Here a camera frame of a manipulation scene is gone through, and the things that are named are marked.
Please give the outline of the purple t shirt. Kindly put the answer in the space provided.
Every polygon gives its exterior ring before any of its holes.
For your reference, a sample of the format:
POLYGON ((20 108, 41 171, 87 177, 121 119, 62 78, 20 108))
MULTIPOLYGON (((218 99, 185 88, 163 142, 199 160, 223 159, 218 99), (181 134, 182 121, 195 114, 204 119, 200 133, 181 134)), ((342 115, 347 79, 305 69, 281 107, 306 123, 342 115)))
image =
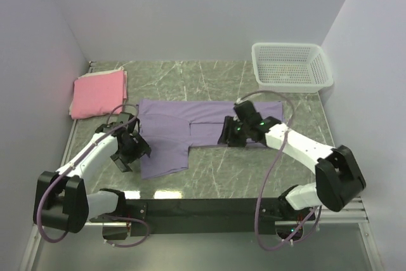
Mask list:
POLYGON ((141 177, 188 169, 189 148, 218 146, 225 117, 234 115, 230 101, 140 100, 140 135, 152 149, 140 159, 141 177))

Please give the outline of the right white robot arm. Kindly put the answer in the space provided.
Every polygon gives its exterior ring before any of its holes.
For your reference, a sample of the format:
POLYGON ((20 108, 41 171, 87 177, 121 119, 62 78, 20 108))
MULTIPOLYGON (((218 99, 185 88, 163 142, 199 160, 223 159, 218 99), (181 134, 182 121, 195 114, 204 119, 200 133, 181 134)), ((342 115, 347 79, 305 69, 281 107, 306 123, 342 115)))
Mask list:
POLYGON ((293 186, 281 195, 278 204, 281 217, 291 220, 302 209, 319 205, 339 212, 366 188, 365 178, 347 146, 318 143, 280 119, 264 118, 250 101, 237 103, 233 109, 235 115, 225 117, 220 144, 245 147, 252 140, 283 152, 315 175, 315 182, 293 186))

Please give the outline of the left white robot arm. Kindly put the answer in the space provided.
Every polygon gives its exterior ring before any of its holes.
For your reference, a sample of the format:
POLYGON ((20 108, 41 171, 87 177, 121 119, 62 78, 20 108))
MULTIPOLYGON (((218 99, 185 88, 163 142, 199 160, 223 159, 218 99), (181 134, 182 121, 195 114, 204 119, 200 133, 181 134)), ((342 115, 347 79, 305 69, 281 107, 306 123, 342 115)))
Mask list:
POLYGON ((45 171, 37 179, 33 221, 39 227, 78 233, 85 223, 101 215, 112 221, 127 216, 124 192, 103 188, 87 194, 86 183, 111 159, 125 173, 130 164, 151 154, 139 134, 140 120, 121 112, 117 120, 99 126, 88 144, 68 163, 54 172, 45 171))

